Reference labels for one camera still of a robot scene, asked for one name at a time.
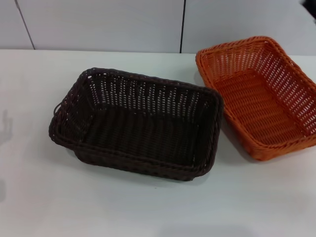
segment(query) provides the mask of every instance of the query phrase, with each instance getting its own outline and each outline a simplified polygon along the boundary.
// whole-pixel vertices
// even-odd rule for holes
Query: woven pattern
[[[258,160],[316,145],[316,86],[269,37],[197,53],[206,86],[224,98],[225,116]]]
[[[49,135],[89,164],[188,181],[211,169],[222,113],[215,90],[92,68],[54,112]]]

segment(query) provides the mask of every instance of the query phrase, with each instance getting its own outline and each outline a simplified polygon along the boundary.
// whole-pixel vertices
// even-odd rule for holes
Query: white table
[[[316,57],[293,59],[316,79]],[[316,236],[316,147],[255,162],[224,125],[212,170],[176,182],[54,144],[53,108],[91,67],[203,85],[193,54],[0,50],[1,237]]]

